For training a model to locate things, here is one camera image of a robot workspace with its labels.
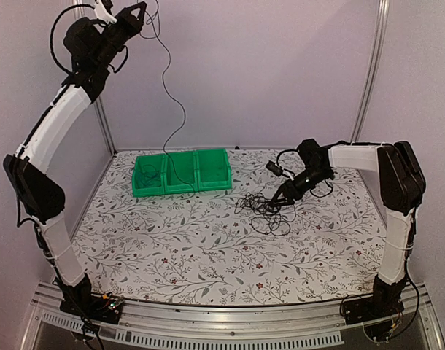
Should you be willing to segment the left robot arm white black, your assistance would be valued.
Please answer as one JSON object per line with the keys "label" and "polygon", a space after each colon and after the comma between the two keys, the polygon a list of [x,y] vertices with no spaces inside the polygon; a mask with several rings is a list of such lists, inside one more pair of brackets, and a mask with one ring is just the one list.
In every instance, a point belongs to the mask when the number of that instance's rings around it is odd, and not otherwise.
{"label": "left robot arm white black", "polygon": [[61,89],[17,148],[7,155],[4,170],[14,188],[18,211],[27,214],[40,236],[47,260],[64,286],[75,289],[69,304],[81,316],[97,311],[97,300],[80,265],[66,229],[63,189],[47,175],[51,160],[76,119],[101,95],[112,61],[144,26],[147,5],[140,1],[112,14],[110,1],[95,1],[94,18],[73,22],[63,39],[71,55],[71,68],[61,67],[66,78]]}

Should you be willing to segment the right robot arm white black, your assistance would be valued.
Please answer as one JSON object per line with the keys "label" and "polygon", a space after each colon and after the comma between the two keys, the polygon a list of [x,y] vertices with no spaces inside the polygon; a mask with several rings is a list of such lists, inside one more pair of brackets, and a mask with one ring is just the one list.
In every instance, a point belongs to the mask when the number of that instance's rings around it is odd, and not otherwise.
{"label": "right robot arm white black", "polygon": [[407,259],[417,230],[417,212],[426,190],[426,181],[414,151],[407,141],[390,143],[349,143],[339,141],[320,146],[314,139],[302,141],[296,153],[304,170],[288,175],[268,202],[271,208],[291,206],[326,179],[337,168],[373,172],[387,218],[384,255],[375,285],[394,287],[405,281]]}

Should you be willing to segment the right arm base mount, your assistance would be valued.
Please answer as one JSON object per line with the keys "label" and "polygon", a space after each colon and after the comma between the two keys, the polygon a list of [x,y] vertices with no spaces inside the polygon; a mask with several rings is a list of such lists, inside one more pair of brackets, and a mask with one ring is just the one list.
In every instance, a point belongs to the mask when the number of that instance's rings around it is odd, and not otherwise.
{"label": "right arm base mount", "polygon": [[[347,325],[359,324],[400,314],[403,310],[401,293],[406,286],[406,277],[399,282],[387,284],[378,276],[373,283],[373,292],[370,297],[359,297],[358,299],[341,301],[339,312],[345,319]],[[365,335],[372,341],[388,341],[398,322],[391,319],[365,326]]]}

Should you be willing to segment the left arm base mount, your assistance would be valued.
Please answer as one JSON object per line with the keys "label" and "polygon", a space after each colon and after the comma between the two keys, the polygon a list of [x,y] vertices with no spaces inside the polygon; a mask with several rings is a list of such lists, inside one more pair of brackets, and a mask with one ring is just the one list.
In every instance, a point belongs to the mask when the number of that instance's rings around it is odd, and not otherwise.
{"label": "left arm base mount", "polygon": [[64,284],[58,277],[54,284],[62,291],[63,300],[60,310],[67,314],[82,317],[107,324],[119,324],[123,300],[112,293],[96,295],[92,293],[92,286],[88,276],[76,286]]}

